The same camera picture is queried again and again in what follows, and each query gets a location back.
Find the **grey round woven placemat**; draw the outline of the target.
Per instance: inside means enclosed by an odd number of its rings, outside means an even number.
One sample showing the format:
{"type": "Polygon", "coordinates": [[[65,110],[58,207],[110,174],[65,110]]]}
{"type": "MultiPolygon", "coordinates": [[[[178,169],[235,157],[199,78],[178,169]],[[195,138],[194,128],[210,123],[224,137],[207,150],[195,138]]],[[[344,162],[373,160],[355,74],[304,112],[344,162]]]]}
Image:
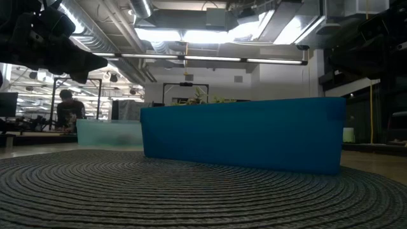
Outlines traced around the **grey round woven placemat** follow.
{"type": "Polygon", "coordinates": [[[0,229],[407,229],[407,186],[74,150],[0,160],[0,229]]]}

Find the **person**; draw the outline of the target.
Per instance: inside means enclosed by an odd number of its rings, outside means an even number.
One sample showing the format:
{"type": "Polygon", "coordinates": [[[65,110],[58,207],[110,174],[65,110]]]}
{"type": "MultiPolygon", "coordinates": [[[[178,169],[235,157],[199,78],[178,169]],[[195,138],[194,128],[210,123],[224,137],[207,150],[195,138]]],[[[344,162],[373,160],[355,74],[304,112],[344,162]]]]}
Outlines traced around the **person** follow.
{"type": "Polygon", "coordinates": [[[75,134],[77,120],[86,118],[85,106],[82,102],[74,100],[72,93],[67,89],[61,90],[59,96],[62,102],[57,105],[56,129],[75,134]]]}

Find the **black computer monitor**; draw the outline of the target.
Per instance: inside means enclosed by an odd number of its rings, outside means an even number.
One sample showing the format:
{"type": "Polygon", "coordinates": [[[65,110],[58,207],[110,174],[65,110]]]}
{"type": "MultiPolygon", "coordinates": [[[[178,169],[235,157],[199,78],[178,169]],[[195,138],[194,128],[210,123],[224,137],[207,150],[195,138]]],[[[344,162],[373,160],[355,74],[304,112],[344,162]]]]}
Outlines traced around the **black computer monitor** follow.
{"type": "Polygon", "coordinates": [[[17,92],[0,92],[0,117],[16,116],[17,99],[17,92]]]}

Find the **background workbench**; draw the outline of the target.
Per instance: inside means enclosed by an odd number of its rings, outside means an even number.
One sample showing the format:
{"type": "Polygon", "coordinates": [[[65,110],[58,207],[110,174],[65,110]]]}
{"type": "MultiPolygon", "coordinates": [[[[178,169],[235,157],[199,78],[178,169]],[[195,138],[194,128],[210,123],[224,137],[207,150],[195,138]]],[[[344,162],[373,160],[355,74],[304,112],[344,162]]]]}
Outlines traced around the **background workbench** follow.
{"type": "Polygon", "coordinates": [[[19,129],[6,129],[0,127],[0,146],[13,144],[13,146],[30,146],[41,144],[74,143],[78,138],[76,134],[64,132],[33,132],[19,129]]]}

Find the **white cylindrical container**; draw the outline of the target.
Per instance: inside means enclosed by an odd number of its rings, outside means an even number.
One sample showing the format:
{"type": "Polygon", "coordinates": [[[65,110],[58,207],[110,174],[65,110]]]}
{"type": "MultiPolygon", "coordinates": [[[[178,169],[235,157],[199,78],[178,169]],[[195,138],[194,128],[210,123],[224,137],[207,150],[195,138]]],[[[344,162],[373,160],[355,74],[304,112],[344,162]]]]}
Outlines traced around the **white cylindrical container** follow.
{"type": "Polygon", "coordinates": [[[343,128],[343,142],[344,143],[355,143],[354,128],[344,127],[343,128]]]}

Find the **small green potted plant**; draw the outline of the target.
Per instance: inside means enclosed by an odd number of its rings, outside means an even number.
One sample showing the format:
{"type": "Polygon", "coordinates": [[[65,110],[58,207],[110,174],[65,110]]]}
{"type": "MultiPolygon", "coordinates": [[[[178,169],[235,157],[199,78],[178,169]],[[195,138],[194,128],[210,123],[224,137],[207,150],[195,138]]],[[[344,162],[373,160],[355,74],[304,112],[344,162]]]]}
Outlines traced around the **small green potted plant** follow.
{"type": "Polygon", "coordinates": [[[236,102],[235,99],[225,99],[223,97],[214,96],[213,100],[209,102],[207,99],[209,98],[208,94],[203,93],[199,88],[195,89],[194,96],[187,98],[186,100],[179,100],[177,102],[173,102],[171,106],[190,106],[190,105],[200,105],[200,104],[223,104],[223,103],[231,103],[236,102]]]}

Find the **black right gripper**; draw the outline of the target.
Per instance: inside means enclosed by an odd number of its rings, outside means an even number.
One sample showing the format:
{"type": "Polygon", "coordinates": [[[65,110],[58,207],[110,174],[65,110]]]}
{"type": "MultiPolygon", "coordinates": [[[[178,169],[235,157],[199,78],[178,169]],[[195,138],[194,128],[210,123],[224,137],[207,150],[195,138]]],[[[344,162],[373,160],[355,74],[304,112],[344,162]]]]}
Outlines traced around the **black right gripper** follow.
{"type": "Polygon", "coordinates": [[[337,47],[329,55],[329,64],[350,73],[349,80],[365,77],[375,80],[388,73],[407,73],[407,40],[377,36],[359,48],[337,47]]]}

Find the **black background rig frame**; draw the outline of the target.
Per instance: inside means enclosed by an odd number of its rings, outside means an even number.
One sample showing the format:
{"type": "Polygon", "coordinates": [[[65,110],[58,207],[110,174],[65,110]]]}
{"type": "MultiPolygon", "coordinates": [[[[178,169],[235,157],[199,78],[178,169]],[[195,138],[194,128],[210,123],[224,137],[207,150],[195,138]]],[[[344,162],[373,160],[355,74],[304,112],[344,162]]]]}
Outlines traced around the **black background rig frame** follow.
{"type": "Polygon", "coordinates": [[[55,122],[53,120],[53,114],[54,114],[54,108],[55,108],[55,94],[56,91],[59,87],[67,87],[67,88],[77,88],[81,89],[82,91],[85,91],[87,94],[91,94],[89,89],[97,89],[98,94],[97,94],[97,114],[96,114],[96,119],[99,119],[99,109],[100,109],[100,100],[101,100],[101,92],[102,92],[102,80],[97,79],[97,78],[90,78],[89,81],[93,84],[93,86],[90,85],[66,85],[66,81],[68,78],[62,78],[62,77],[55,77],[53,79],[53,87],[52,87],[52,97],[51,97],[51,107],[50,107],[50,118],[49,118],[49,124],[48,124],[48,130],[51,130],[52,127],[54,126],[55,122]]]}
{"type": "Polygon", "coordinates": [[[206,94],[209,95],[209,88],[210,88],[209,84],[197,84],[197,83],[191,83],[191,82],[163,83],[163,87],[162,87],[162,103],[163,104],[165,103],[165,94],[166,94],[165,87],[167,85],[178,85],[180,87],[204,86],[207,88],[206,94]]]}

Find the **long ceiling light bar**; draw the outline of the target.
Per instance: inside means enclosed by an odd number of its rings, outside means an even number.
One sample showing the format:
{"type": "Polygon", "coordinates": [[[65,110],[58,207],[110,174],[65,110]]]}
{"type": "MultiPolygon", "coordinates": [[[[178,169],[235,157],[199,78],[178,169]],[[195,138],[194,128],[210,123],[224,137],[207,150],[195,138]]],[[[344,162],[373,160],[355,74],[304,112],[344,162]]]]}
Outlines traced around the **long ceiling light bar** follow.
{"type": "Polygon", "coordinates": [[[239,62],[250,64],[280,64],[292,66],[306,66],[306,60],[287,60],[287,59],[255,59],[245,57],[212,57],[198,55],[161,55],[146,53],[94,53],[94,55],[106,58],[135,58],[135,59],[162,59],[162,60],[196,60],[196,61],[214,61],[214,62],[239,62]]]}

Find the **grey cover sheet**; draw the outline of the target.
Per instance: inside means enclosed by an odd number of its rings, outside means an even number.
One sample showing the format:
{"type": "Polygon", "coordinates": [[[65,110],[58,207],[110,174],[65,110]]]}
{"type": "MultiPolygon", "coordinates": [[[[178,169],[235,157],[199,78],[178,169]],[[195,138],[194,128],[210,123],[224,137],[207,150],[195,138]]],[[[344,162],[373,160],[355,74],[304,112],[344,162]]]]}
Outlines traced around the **grey cover sheet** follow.
{"type": "Polygon", "coordinates": [[[152,106],[151,102],[136,102],[133,100],[112,101],[111,119],[139,121],[141,109],[152,106]]]}

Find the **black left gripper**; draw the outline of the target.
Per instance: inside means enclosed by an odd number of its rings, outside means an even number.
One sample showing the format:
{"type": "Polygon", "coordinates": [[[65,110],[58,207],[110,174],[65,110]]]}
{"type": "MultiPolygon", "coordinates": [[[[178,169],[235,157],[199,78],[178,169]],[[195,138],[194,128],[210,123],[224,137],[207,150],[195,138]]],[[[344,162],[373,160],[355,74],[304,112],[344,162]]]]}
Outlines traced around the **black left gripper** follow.
{"type": "Polygon", "coordinates": [[[40,15],[19,14],[0,20],[0,62],[70,74],[78,83],[87,82],[89,71],[107,66],[105,58],[78,48],[69,37],[48,32],[40,15]]]}

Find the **teal plastic bin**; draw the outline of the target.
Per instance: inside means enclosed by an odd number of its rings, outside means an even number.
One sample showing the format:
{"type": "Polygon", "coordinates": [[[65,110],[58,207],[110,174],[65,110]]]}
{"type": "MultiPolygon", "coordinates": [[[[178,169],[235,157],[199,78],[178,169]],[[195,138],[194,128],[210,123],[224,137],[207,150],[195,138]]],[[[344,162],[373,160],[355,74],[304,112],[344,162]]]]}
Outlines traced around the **teal plastic bin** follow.
{"type": "Polygon", "coordinates": [[[82,146],[142,146],[142,126],[132,120],[85,120],[76,122],[82,146]]]}

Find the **large silver spiral duct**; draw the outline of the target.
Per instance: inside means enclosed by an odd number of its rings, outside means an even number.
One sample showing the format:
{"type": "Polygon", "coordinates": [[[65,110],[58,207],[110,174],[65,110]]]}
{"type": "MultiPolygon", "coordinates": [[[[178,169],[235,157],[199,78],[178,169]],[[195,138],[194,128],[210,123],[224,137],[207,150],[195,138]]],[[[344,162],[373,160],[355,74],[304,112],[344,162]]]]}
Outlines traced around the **large silver spiral duct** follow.
{"type": "MultiPolygon", "coordinates": [[[[78,22],[84,28],[83,32],[74,33],[71,37],[87,47],[91,52],[118,53],[119,49],[103,33],[102,29],[91,19],[85,10],[75,0],[62,0],[61,10],[72,16],[73,22],[78,22]]],[[[144,85],[146,78],[126,59],[110,60],[112,66],[131,83],[144,85]]]]}

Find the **dark blue plastic bin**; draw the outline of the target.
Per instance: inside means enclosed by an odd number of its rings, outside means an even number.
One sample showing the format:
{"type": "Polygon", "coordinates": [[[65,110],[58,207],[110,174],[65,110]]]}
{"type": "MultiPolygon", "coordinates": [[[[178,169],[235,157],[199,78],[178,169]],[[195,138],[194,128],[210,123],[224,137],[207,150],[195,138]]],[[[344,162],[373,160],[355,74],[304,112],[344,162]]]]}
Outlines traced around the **dark blue plastic bin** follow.
{"type": "Polygon", "coordinates": [[[341,97],[144,108],[151,158],[337,174],[346,115],[341,97]]]}

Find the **small silver spiral duct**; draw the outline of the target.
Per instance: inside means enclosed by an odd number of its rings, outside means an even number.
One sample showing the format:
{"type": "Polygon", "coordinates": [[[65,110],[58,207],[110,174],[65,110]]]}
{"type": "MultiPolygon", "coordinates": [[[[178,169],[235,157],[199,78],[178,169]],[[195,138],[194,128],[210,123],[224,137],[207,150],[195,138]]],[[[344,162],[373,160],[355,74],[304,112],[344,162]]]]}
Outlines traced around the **small silver spiral duct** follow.
{"type": "Polygon", "coordinates": [[[151,0],[128,0],[134,15],[137,18],[149,18],[153,14],[151,0]]]}

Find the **grey ceiling unit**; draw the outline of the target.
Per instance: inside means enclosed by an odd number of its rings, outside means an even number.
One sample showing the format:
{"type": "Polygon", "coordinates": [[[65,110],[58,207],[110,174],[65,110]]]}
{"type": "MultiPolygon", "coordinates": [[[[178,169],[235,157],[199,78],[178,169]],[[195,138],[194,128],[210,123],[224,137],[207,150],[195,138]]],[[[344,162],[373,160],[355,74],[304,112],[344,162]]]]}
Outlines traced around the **grey ceiling unit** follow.
{"type": "Polygon", "coordinates": [[[206,9],[206,27],[226,27],[227,11],[223,8],[206,9]]]}

